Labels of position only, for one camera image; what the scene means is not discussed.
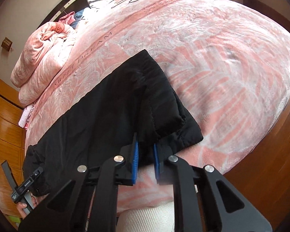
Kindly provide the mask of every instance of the metal screw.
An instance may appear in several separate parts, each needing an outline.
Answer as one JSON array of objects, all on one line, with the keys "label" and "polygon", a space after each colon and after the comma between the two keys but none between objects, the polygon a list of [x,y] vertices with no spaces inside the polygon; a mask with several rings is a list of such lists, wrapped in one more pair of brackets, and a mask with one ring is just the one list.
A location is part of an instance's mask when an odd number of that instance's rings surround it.
[{"label": "metal screw", "polygon": [[116,161],[116,162],[123,162],[124,161],[124,157],[122,157],[121,155],[116,155],[114,157],[114,161]]},{"label": "metal screw", "polygon": [[205,170],[210,172],[210,173],[212,173],[215,170],[215,168],[213,166],[211,166],[211,165],[206,165],[205,166]]},{"label": "metal screw", "polygon": [[77,171],[80,173],[85,173],[87,171],[87,167],[85,165],[80,165],[78,166]]},{"label": "metal screw", "polygon": [[171,156],[169,157],[169,161],[170,161],[170,162],[177,162],[177,161],[178,161],[178,157],[175,156],[175,155],[171,155]]}]

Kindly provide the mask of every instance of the wooden wardrobe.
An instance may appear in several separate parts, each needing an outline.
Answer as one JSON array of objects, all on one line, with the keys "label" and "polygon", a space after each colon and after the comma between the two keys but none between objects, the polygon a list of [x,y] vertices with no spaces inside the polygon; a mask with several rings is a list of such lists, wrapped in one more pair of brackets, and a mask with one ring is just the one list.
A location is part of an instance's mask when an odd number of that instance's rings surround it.
[{"label": "wooden wardrobe", "polygon": [[5,178],[1,163],[8,161],[18,184],[23,181],[22,162],[26,131],[18,126],[22,107],[18,92],[0,80],[0,209],[4,214],[20,217],[11,200],[12,190]]}]

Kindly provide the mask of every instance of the white ribbed surface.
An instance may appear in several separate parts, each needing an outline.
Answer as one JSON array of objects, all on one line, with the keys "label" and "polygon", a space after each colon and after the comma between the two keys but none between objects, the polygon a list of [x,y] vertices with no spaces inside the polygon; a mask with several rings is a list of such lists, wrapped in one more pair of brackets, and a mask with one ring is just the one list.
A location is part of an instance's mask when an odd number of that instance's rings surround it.
[{"label": "white ribbed surface", "polygon": [[116,232],[174,232],[174,202],[121,213]]}]

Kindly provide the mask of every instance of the black fabric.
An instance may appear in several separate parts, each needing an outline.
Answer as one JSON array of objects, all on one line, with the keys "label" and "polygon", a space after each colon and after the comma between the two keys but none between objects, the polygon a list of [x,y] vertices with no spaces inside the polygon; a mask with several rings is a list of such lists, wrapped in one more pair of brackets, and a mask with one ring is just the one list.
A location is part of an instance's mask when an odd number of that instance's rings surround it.
[{"label": "black fabric", "polygon": [[79,165],[100,166],[131,144],[134,132],[139,166],[153,162],[156,142],[177,153],[203,139],[200,127],[146,50],[105,77],[58,118],[36,145],[29,146],[25,178],[39,166],[44,169],[30,191],[44,195]]}]

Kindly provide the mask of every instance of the bed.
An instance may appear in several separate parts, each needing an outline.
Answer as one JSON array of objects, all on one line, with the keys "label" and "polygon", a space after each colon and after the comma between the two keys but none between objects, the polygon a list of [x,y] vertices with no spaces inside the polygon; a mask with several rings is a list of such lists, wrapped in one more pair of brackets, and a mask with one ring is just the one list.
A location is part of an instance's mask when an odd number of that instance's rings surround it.
[{"label": "bed", "polygon": [[[290,98],[290,33],[229,0],[115,0],[77,26],[70,56],[29,118],[25,150],[116,67],[142,49],[160,65],[204,140],[178,156],[226,173],[276,123]],[[118,212],[172,200],[154,167],[120,186]]]}]

